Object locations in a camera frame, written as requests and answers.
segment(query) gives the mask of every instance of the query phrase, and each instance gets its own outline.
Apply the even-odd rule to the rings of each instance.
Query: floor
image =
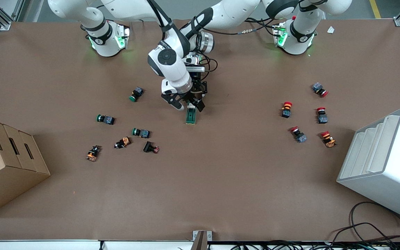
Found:
[[[156,0],[156,2],[166,11],[168,16],[173,19],[191,19],[201,10],[212,6],[219,0]],[[101,1],[97,0],[93,6],[101,5]],[[49,9],[47,0],[30,0],[26,5],[24,21],[28,22],[70,22],[70,20],[57,17]],[[107,19],[113,18],[104,8],[100,10],[105,14]],[[400,12],[400,1],[396,0],[354,0],[350,8],[340,16],[327,16],[327,19],[373,19],[375,18],[392,18]],[[262,4],[251,15],[254,18],[266,18],[265,9]]]

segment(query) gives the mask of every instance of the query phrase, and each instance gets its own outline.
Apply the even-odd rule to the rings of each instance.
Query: yellow line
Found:
[[[381,18],[379,9],[377,8],[376,0],[370,0],[371,9],[373,9],[374,18]]]

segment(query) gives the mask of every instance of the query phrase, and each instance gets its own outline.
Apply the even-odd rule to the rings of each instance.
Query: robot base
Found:
[[[89,38],[92,48],[102,57],[113,57],[122,49],[126,49],[127,41],[129,40],[129,27],[124,27],[113,21],[108,21],[108,24],[112,27],[113,32],[110,38],[106,40],[105,44],[99,45],[96,39],[92,41],[92,39]]]
[[[284,23],[280,23],[279,26],[283,30],[274,30],[275,34],[280,35],[280,37],[274,37],[274,43],[276,44],[276,47],[282,48],[288,54],[300,55],[311,46],[311,41],[313,40],[314,35],[304,43],[298,42],[297,39],[291,35],[291,22],[292,19],[289,19]]]

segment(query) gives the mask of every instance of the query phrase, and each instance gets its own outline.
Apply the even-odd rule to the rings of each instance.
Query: beige box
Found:
[[[49,176],[33,136],[0,123],[0,207]]]

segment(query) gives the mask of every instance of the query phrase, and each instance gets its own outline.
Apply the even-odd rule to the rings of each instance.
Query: brown tabletop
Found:
[[[0,122],[35,135],[51,177],[0,208],[0,239],[184,240],[198,229],[215,240],[332,239],[367,200],[335,181],[354,131],[400,108],[400,27],[324,20],[318,32],[299,56],[264,31],[214,35],[219,66],[207,78],[206,108],[186,125],[147,64],[156,23],[134,23],[129,50],[112,58],[90,48],[78,23],[13,23],[0,33]],[[312,92],[315,82],[327,97]],[[146,92],[132,103],[136,86]],[[289,119],[279,116],[285,101]],[[326,125],[316,123],[320,106]],[[98,114],[116,124],[96,122]],[[134,127],[152,131],[157,155],[136,136],[113,148]],[[338,146],[324,146],[325,130]],[[85,155],[96,144],[93,163]],[[370,205],[355,220],[400,234],[392,215]]]

